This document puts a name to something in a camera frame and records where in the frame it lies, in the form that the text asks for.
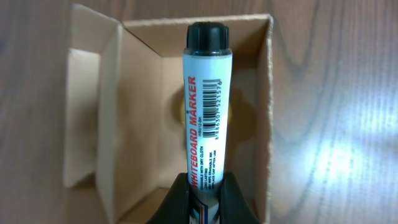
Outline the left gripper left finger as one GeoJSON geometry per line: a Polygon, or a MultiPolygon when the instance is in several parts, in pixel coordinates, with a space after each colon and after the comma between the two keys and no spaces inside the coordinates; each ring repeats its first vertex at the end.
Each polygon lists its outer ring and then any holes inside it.
{"type": "Polygon", "coordinates": [[[180,173],[147,224],[189,224],[189,209],[190,186],[187,173],[180,173]]]}

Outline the black capped marker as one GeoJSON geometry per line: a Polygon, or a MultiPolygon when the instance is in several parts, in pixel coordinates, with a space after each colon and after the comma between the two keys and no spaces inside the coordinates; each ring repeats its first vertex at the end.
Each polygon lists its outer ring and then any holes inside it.
{"type": "Polygon", "coordinates": [[[190,223],[219,223],[233,53],[220,22],[188,26],[183,53],[190,223]]]}

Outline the cardboard box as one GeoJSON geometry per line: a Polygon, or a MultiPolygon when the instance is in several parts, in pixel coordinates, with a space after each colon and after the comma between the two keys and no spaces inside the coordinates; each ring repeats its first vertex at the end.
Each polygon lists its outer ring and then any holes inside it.
{"type": "MultiPolygon", "coordinates": [[[[212,21],[229,27],[233,51],[226,167],[257,220],[268,223],[273,19],[212,21]]],[[[182,54],[194,22],[119,22],[72,6],[63,184],[93,175],[109,223],[148,221],[187,169],[182,54]]]]}

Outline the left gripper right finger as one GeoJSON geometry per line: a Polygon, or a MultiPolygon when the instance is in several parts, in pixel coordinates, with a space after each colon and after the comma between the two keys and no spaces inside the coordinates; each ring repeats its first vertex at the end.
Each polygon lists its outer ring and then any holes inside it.
{"type": "Polygon", "coordinates": [[[230,171],[224,173],[220,188],[220,224],[259,224],[230,171]]]}

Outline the yellow tape roll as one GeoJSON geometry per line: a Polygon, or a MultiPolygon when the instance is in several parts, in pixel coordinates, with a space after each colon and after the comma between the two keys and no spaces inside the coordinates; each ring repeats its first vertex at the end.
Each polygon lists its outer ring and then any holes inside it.
{"type": "MultiPolygon", "coordinates": [[[[181,104],[180,104],[180,122],[182,124],[185,124],[185,100],[183,99],[181,104]]],[[[229,104],[228,106],[228,123],[231,122],[233,117],[233,113],[232,113],[232,106],[231,104],[229,104]]]]}

